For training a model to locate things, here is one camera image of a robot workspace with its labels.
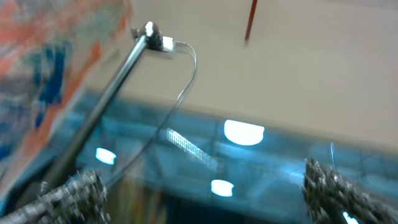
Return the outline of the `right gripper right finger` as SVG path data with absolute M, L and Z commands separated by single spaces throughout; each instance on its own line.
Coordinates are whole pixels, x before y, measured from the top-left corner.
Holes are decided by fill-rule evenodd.
M 303 199 L 313 223 L 395 224 L 397 204 L 375 194 L 315 159 L 305 161 Z

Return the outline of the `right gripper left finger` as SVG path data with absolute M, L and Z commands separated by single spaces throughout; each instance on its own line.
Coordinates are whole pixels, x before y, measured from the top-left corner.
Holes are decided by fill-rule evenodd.
M 108 223 L 107 188 L 99 173 L 81 172 L 66 184 L 1 218 L 1 224 Z

